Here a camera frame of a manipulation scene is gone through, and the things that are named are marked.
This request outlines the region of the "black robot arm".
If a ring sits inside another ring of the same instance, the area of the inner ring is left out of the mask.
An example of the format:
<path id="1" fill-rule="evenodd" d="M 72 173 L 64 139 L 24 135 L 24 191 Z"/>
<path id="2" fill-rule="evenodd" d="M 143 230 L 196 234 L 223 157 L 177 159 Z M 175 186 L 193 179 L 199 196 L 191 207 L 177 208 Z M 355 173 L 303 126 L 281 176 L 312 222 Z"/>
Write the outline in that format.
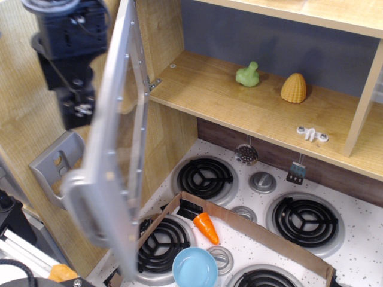
<path id="1" fill-rule="evenodd" d="M 23 1 L 39 31 L 31 40 L 66 130 L 91 123 L 95 109 L 90 64 L 107 50 L 111 16 L 104 1 Z"/>

